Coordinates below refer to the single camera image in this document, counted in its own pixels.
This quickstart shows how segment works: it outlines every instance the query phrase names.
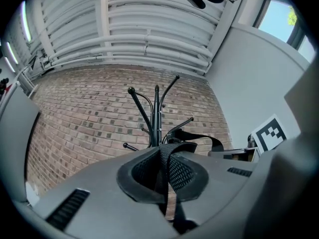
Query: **strap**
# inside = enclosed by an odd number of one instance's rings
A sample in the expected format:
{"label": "strap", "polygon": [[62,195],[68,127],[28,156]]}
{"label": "strap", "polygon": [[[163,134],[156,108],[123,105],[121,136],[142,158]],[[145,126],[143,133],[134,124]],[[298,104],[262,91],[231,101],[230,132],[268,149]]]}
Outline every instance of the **strap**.
{"label": "strap", "polygon": [[213,138],[211,136],[208,136],[208,135],[188,133],[188,132],[183,131],[182,129],[176,130],[174,132],[174,134],[175,134],[175,138],[178,138],[182,141],[189,141],[189,140],[195,140],[195,139],[199,139],[199,138],[203,138],[203,137],[208,137],[212,141],[212,147],[211,147],[212,151],[223,151],[224,150],[224,146],[220,140]]}

